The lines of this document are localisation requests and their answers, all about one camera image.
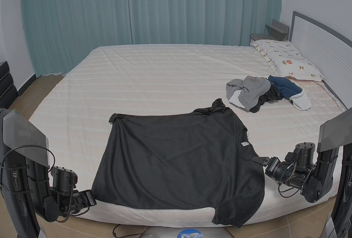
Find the floral pillow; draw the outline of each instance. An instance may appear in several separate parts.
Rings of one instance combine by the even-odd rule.
[[[289,41],[258,40],[251,45],[262,54],[278,77],[317,82],[324,77]]]

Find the white headboard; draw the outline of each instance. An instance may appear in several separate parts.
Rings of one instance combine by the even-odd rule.
[[[289,40],[318,67],[332,93],[351,108],[352,41],[298,12],[293,12]]]

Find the mattress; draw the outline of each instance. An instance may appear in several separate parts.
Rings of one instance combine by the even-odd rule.
[[[254,47],[213,45],[124,45],[99,47],[69,72],[38,106],[30,121],[49,139],[56,164],[78,175],[77,189],[90,189],[104,153],[113,113],[172,115],[211,106],[217,98],[229,106],[249,130],[259,156],[284,160],[297,143],[317,143],[319,126],[341,113],[323,83],[299,81],[310,98],[308,111],[287,100],[265,103],[257,113],[236,108],[226,99],[225,85],[247,75],[268,77],[272,69]],[[336,195],[341,171],[338,160],[333,187],[316,203]],[[82,217],[108,223],[169,227],[220,226],[211,221],[213,208],[144,210],[97,202]],[[299,193],[282,198],[277,185],[265,179],[265,198],[247,222],[279,217],[313,204]]]

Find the gray sweater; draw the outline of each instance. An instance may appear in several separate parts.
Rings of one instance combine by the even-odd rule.
[[[266,78],[247,76],[244,80],[233,79],[226,84],[226,98],[229,100],[233,93],[242,90],[238,100],[249,111],[257,105],[259,96],[270,89],[270,82]]]

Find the black cloth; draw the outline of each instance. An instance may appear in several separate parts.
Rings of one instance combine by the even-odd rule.
[[[283,99],[283,96],[279,88],[275,84],[271,83],[270,89],[265,94],[259,96],[257,105],[251,108],[249,111],[252,113],[257,113],[265,102],[270,100],[282,100],[282,99]]]
[[[240,227],[264,198],[264,172],[247,129],[221,99],[171,116],[113,114],[95,176],[96,200],[135,209],[215,208]]]

